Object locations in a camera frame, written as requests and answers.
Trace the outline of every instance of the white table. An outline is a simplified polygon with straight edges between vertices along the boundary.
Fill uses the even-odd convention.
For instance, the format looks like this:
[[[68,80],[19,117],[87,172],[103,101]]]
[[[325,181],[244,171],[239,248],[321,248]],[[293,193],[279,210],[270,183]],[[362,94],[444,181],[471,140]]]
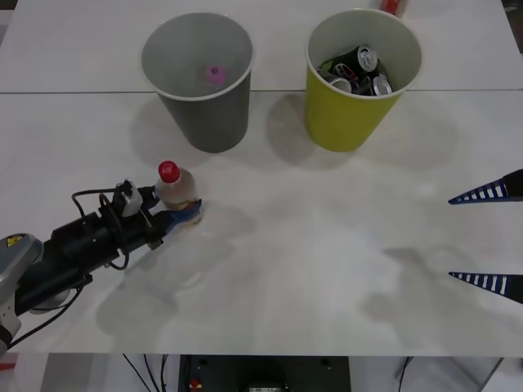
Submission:
[[[302,93],[258,92],[245,139],[213,155],[155,94],[2,95],[3,235],[47,239],[78,217],[74,191],[153,184],[164,158],[205,200],[199,225],[126,273],[96,271],[16,349],[521,357],[523,306],[447,275],[523,274],[521,205],[447,200],[521,168],[522,105],[521,91],[408,92],[336,154],[307,136]]]
[[[378,0],[20,0],[0,49],[0,92],[151,91],[141,46],[186,12],[226,13],[257,47],[253,90],[305,88],[304,46],[321,20]],[[425,65],[417,90],[523,87],[523,64],[500,0],[409,0],[405,21]]]

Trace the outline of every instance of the table seam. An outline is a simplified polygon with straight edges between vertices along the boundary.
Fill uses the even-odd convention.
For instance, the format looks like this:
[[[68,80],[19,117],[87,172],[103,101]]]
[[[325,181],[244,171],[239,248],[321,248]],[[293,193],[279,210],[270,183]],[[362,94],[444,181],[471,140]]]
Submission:
[[[251,92],[305,92],[306,90],[251,90]],[[523,88],[501,88],[501,89],[458,89],[458,90],[405,90],[405,92],[464,92],[464,91],[523,91]],[[156,91],[9,91],[0,92],[0,96],[42,96],[42,95],[89,95],[89,94],[156,94]]]

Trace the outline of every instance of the floor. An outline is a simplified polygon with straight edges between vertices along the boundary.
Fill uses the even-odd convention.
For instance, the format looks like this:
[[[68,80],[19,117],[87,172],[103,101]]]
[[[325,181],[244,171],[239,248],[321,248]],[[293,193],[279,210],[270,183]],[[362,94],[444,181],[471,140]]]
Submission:
[[[502,0],[512,31],[523,53],[523,0]],[[12,11],[0,10],[0,43]],[[129,355],[150,384],[141,355]],[[149,356],[153,373],[159,378],[161,356]],[[351,388],[354,392],[393,392],[398,389],[398,369],[405,358],[353,357]],[[504,359],[489,383],[497,358],[415,358],[406,368],[403,392],[516,392],[523,385],[520,359]],[[2,392],[134,392],[144,391],[136,374],[120,354],[8,354],[0,363],[16,362],[12,371],[0,372]],[[179,357],[168,360],[167,391],[177,385]]]

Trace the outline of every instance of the red object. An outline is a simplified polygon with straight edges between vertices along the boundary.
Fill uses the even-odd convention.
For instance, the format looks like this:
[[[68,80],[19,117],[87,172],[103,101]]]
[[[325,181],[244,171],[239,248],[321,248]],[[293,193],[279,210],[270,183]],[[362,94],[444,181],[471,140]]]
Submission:
[[[201,384],[198,380],[196,380],[195,378],[193,378],[193,379],[190,381],[189,386],[190,386],[190,388],[193,390],[193,392],[196,392],[196,390],[197,390],[198,388],[201,388],[201,387],[202,387],[202,384]]]
[[[11,370],[15,368],[15,363],[0,363],[0,372],[4,370]]]
[[[388,12],[389,14],[395,15],[398,12],[399,5],[400,0],[383,0],[379,9]]]
[[[180,179],[180,168],[172,161],[160,163],[158,173],[162,181],[167,184],[172,184]]]

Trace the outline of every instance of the warning label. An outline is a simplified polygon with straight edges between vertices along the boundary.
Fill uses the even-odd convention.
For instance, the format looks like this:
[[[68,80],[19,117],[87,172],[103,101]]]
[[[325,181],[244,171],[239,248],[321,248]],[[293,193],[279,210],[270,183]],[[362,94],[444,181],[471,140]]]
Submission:
[[[12,247],[14,244],[16,244],[18,241],[20,241],[24,236],[23,235],[12,235],[11,237],[7,237],[7,247]]]

